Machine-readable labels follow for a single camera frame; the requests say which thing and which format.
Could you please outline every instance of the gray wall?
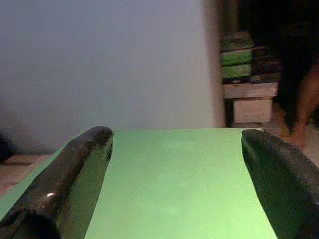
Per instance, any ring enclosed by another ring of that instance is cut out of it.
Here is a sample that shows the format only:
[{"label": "gray wall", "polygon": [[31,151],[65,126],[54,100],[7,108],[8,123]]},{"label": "gray wall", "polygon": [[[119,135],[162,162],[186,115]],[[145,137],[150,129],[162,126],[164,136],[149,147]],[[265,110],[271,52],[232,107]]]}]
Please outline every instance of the gray wall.
[{"label": "gray wall", "polygon": [[55,150],[96,125],[224,125],[210,0],[2,0],[0,134]]}]

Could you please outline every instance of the stacked boxes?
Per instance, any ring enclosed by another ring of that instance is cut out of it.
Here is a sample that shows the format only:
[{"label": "stacked boxes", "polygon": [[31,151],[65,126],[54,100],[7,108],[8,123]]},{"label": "stacked boxes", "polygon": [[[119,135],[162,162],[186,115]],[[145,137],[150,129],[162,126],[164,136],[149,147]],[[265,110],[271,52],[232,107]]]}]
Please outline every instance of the stacked boxes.
[{"label": "stacked boxes", "polygon": [[280,63],[265,46],[254,46],[248,33],[226,36],[222,45],[224,97],[233,102],[235,123],[271,120]]}]

